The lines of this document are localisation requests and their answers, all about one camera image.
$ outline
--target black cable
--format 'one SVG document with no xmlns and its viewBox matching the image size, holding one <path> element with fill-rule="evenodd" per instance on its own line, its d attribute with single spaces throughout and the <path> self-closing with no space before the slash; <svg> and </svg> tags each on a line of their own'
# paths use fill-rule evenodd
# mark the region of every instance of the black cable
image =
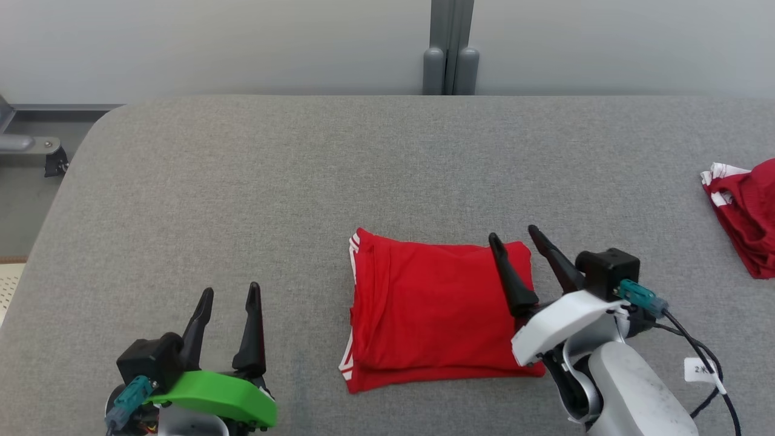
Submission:
<svg viewBox="0 0 775 436">
<path fill-rule="evenodd" d="M 694 349 L 694 352 L 697 353 L 698 356 L 700 356 L 700 360 L 702 360 L 703 365 L 705 365 L 705 368 L 708 369 L 708 371 L 711 374 L 714 374 L 715 371 L 711 367 L 710 363 L 708 362 L 708 358 L 705 357 L 705 355 L 700 351 L 700 348 L 697 346 L 697 340 L 694 339 L 689 332 L 686 331 L 684 326 L 682 326 L 678 320 L 673 316 L 672 313 L 670 313 L 667 309 L 662 309 L 662 314 L 670 320 L 673 325 L 676 326 L 676 328 L 682 333 L 682 335 L 686 338 L 686 340 L 689 342 L 689 345 Z M 735 406 L 732 405 L 732 400 L 729 398 L 729 394 L 723 393 L 722 397 L 724 398 L 724 403 L 727 405 L 727 409 L 729 409 L 729 415 L 732 416 L 732 425 L 735 427 L 735 436 L 740 436 L 740 419 L 737 417 L 737 410 L 735 410 Z"/>
<path fill-rule="evenodd" d="M 674 326 L 678 329 L 679 332 L 681 332 L 681 336 L 685 337 L 687 341 L 689 341 L 689 345 L 691 345 L 692 348 L 694 348 L 694 352 L 697 353 L 698 356 L 700 356 L 700 360 L 702 360 L 702 364 L 705 365 L 705 368 L 708 369 L 708 372 L 711 374 L 715 374 L 716 371 L 711 366 L 711 363 L 708 362 L 708 358 L 705 357 L 705 354 L 700 351 L 700 348 L 697 346 L 695 339 L 689 334 L 689 332 L 686 331 L 684 326 L 680 325 L 677 319 L 673 316 L 672 313 L 670 313 L 667 309 L 662 309 L 662 314 L 670 320 L 671 323 L 673 323 Z"/>
<path fill-rule="evenodd" d="M 659 329 L 662 329 L 662 330 L 665 330 L 665 331 L 669 331 L 672 334 L 676 334 L 678 336 L 685 337 L 684 334 L 682 334 L 680 331 L 678 331 L 678 330 L 676 330 L 676 329 L 674 329 L 672 327 L 668 327 L 668 326 L 666 326 L 664 324 L 659 324 L 659 323 L 656 323 L 654 321 L 643 320 L 643 319 L 639 319 L 639 318 L 629 318 L 629 320 L 631 322 L 635 321 L 636 323 L 646 324 L 646 325 L 648 325 L 650 327 L 659 328 Z M 702 348 L 702 351 L 705 351 L 705 353 L 708 355 L 708 357 L 710 357 L 711 360 L 713 361 L 713 363 L 715 363 L 716 369 L 718 370 L 718 379 L 723 382 L 724 381 L 724 370 L 722 369 L 721 362 L 719 362 L 718 358 L 716 357 L 716 355 L 713 354 L 713 351 L 711 351 L 711 349 L 708 348 L 707 345 L 703 344 L 699 340 L 694 339 L 694 338 L 691 338 L 691 340 L 694 341 L 694 343 L 697 344 L 697 346 L 699 348 Z M 718 388 L 714 387 L 713 388 L 713 392 L 711 392 L 711 394 L 708 395 L 708 398 L 705 398 L 705 400 L 702 403 L 700 403 L 700 405 L 697 406 L 697 408 L 694 409 L 694 411 L 690 414 L 691 418 L 692 419 L 696 418 L 697 415 L 699 415 L 701 411 L 705 410 L 705 407 L 708 407 L 708 405 L 716 398 L 717 395 L 718 395 Z"/>
</svg>

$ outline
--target label tag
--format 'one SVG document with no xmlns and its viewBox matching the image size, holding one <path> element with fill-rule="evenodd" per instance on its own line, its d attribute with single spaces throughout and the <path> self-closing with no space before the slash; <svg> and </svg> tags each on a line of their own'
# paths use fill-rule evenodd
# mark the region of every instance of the label tag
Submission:
<svg viewBox="0 0 775 436">
<path fill-rule="evenodd" d="M 716 370 L 716 365 L 713 362 L 708 361 L 713 366 L 713 371 Z M 706 382 L 715 384 L 716 380 L 705 368 L 700 358 L 685 358 L 684 359 L 684 378 L 687 382 Z"/>
</svg>

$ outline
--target gray table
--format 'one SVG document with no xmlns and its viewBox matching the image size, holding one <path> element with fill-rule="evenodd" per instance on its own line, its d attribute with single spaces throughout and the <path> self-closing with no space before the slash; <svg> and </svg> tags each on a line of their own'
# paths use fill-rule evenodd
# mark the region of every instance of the gray table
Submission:
<svg viewBox="0 0 775 436">
<path fill-rule="evenodd" d="M 745 434 L 772 434 L 775 283 L 748 276 L 698 173 L 775 154 L 775 103 L 664 97 L 199 96 L 116 109 L 84 140 L 0 329 L 0 434 L 104 434 L 114 361 L 182 333 L 215 289 L 202 366 L 226 370 L 263 289 L 272 434 L 580 434 L 552 381 L 480 379 L 351 396 L 347 239 L 619 247 L 719 356 Z M 560 288 L 534 259 L 542 298 Z M 632 344 L 687 408 L 685 341 Z M 732 433 L 721 401 L 701 434 Z"/>
</svg>

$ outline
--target folded red shirt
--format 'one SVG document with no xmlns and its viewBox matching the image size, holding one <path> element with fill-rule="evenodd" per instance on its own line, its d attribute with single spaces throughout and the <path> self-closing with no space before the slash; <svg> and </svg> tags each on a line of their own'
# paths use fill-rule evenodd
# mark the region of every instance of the folded red shirt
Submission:
<svg viewBox="0 0 775 436">
<path fill-rule="evenodd" d="M 521 242 L 505 246 L 532 289 L 530 251 Z M 543 365 L 514 359 L 515 322 L 489 247 L 400 242 L 358 229 L 350 260 L 352 330 L 339 364 L 350 393 L 426 380 L 543 376 Z"/>
<path fill-rule="evenodd" d="M 775 278 L 775 159 L 752 171 L 713 164 L 701 176 L 718 222 L 750 275 Z"/>
</svg>

